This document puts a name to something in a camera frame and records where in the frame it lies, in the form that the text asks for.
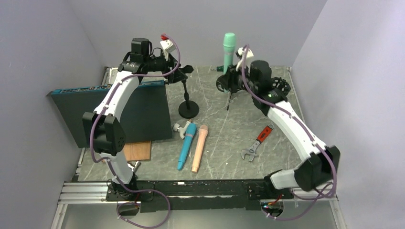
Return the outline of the black tripod mic stand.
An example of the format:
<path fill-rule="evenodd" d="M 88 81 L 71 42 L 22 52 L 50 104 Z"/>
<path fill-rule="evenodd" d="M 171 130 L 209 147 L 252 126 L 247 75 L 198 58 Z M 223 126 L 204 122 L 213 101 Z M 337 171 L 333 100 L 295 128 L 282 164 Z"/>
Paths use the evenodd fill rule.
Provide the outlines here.
<path fill-rule="evenodd" d="M 229 110 L 231 97 L 234 93 L 238 92 L 237 84 L 234 83 L 234 78 L 231 76 L 221 75 L 216 80 L 216 88 L 220 92 L 229 93 L 226 110 Z"/>

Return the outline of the green microphone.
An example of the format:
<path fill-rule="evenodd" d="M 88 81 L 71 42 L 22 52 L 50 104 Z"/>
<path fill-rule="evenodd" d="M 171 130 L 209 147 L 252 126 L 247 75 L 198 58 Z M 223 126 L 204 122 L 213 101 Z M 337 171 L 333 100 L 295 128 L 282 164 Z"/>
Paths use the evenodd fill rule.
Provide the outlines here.
<path fill-rule="evenodd" d="M 224 64 L 223 74 L 226 74 L 230 65 L 233 65 L 233 57 L 236 46 L 236 35 L 233 32 L 227 32 L 224 35 L 223 49 L 224 49 Z"/>

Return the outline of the black round base stand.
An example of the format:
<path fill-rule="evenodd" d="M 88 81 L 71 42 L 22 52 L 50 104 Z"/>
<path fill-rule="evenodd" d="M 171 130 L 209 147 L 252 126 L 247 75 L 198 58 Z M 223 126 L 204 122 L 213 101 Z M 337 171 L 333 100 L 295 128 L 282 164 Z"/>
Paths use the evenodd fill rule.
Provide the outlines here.
<path fill-rule="evenodd" d="M 178 112 L 179 115 L 186 119 L 192 119 L 196 117 L 199 113 L 199 107 L 196 102 L 190 100 L 189 93 L 187 91 L 187 76 L 180 70 L 176 70 L 174 73 L 174 82 L 181 81 L 184 89 L 184 102 L 179 105 Z"/>

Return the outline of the black shock mount stand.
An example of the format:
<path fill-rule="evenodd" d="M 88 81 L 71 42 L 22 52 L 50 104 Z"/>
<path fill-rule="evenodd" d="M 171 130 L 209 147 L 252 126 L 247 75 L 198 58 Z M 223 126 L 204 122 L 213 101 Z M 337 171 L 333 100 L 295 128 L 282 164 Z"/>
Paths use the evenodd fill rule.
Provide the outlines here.
<path fill-rule="evenodd" d="M 271 78 L 271 85 L 273 89 L 281 91 L 284 96 L 287 96 L 291 90 L 290 84 L 280 77 Z"/>

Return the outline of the pink microphone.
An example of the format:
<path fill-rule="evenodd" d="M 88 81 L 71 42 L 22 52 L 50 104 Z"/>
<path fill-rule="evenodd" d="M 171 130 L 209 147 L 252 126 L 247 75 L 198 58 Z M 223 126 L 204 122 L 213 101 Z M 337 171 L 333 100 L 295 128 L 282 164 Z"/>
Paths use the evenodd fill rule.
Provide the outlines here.
<path fill-rule="evenodd" d="M 204 144 L 205 140 L 208 136 L 209 128 L 206 125 L 202 125 L 199 128 L 198 131 L 198 140 L 197 140 L 197 145 L 194 153 L 194 158 L 193 158 L 193 163 L 192 163 L 192 168 L 191 171 L 193 173 L 197 173 L 199 170 L 202 154 L 203 154 L 203 149 L 204 149 Z"/>

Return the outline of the blue microphone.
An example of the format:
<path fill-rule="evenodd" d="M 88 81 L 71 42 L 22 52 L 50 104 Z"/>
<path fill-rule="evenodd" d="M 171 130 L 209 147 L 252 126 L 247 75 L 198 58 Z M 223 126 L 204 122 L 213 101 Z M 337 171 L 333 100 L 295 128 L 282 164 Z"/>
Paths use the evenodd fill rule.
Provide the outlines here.
<path fill-rule="evenodd" d="M 177 164 L 177 169 L 180 171 L 183 169 L 183 166 L 186 162 L 190 146 L 193 140 L 193 137 L 196 133 L 196 124 L 188 121 L 187 122 L 187 127 L 185 127 L 185 132 L 184 132 L 184 139 L 183 139 L 183 145 L 180 151 L 179 155 L 179 160 Z"/>

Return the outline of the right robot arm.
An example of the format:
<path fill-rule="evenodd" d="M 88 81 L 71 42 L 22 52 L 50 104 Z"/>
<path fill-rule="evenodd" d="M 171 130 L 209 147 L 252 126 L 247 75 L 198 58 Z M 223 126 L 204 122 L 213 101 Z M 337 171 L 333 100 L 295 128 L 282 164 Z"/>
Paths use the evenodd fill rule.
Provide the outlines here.
<path fill-rule="evenodd" d="M 297 115 L 287 98 L 290 84 L 283 78 L 272 77 L 272 70 L 265 61 L 253 61 L 245 68 L 241 64 L 230 65 L 224 70 L 216 81 L 217 89 L 250 93 L 256 108 L 279 127 L 301 160 L 293 169 L 269 174 L 263 185 L 264 194 L 275 198 L 286 188 L 311 191 L 328 181 L 335 184 L 340 151 L 316 137 Z"/>

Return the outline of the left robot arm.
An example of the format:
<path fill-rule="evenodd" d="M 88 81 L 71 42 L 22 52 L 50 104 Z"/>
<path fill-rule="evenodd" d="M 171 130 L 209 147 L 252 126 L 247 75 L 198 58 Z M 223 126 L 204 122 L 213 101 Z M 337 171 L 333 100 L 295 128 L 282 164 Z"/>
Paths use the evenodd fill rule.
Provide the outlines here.
<path fill-rule="evenodd" d="M 85 137 L 94 163 L 105 161 L 113 177 L 110 188 L 124 200 L 132 200 L 141 190 L 135 172 L 128 166 L 123 148 L 126 135 L 120 123 L 122 112 L 145 77 L 164 77 L 170 83 L 186 79 L 181 53 L 173 38 L 162 34 L 160 56 L 153 54 L 150 40 L 134 38 L 118 73 L 102 102 L 82 117 Z"/>

